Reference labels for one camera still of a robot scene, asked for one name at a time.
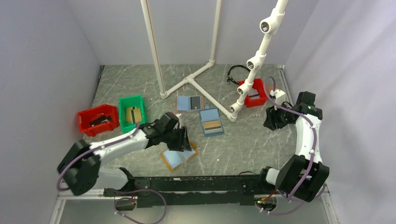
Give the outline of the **orange card holder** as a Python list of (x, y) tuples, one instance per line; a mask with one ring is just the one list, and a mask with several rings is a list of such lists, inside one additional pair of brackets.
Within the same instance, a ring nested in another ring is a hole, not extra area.
[(161, 158), (163, 159), (165, 165), (170, 171), (176, 170), (178, 167), (191, 160), (194, 156), (198, 155), (197, 144), (195, 142), (190, 142), (192, 150), (170, 151), (166, 150), (162, 152)]

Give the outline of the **grey striped credit card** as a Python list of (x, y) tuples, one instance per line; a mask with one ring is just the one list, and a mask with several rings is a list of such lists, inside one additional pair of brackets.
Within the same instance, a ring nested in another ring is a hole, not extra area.
[(248, 96), (249, 96), (250, 100), (254, 100), (254, 99), (260, 98), (260, 94), (259, 93), (249, 93)]

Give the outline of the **light grey striped card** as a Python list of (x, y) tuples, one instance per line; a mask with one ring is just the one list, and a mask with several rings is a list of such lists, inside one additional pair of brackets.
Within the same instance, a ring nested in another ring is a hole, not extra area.
[(256, 89), (251, 89), (249, 93), (259, 93), (259, 92), (258, 92), (258, 90), (256, 90)]

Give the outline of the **beige striped credit card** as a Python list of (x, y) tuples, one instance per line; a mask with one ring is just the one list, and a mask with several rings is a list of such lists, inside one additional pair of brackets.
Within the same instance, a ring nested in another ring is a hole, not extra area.
[(134, 107), (131, 110), (131, 121), (132, 123), (142, 122), (141, 110), (140, 108)]

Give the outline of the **dark grey credit card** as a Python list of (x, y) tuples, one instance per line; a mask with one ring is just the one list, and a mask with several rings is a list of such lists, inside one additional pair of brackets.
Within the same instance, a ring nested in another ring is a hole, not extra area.
[(96, 118), (95, 120), (91, 121), (90, 126), (93, 127), (93, 126), (97, 126), (97, 125), (104, 124), (107, 122), (112, 122), (112, 121), (113, 121), (113, 119), (111, 116), (102, 115), (102, 116)]

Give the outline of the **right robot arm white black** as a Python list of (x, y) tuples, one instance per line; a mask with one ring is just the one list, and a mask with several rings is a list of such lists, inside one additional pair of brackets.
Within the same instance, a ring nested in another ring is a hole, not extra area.
[(314, 93), (300, 92), (295, 105), (285, 100), (280, 89), (272, 90), (269, 99), (275, 104), (266, 109), (263, 126), (274, 131), (287, 125), (295, 125), (297, 131), (296, 150), (281, 169), (266, 167), (257, 181), (257, 187), (264, 194), (273, 189), (311, 202), (324, 186), (330, 169), (323, 164), (319, 152), (319, 129), (323, 112), (316, 107)]

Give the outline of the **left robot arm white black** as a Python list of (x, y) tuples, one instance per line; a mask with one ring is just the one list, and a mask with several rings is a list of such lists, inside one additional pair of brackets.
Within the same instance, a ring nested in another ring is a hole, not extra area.
[(134, 151), (140, 151), (161, 143), (176, 153), (192, 152), (196, 144), (189, 141), (187, 128), (179, 118), (166, 112), (151, 123), (137, 125), (132, 131), (98, 142), (75, 142), (57, 167), (57, 190), (70, 190), (80, 196), (94, 188), (110, 189), (122, 196), (135, 190), (135, 178), (126, 168), (106, 169), (111, 161)]

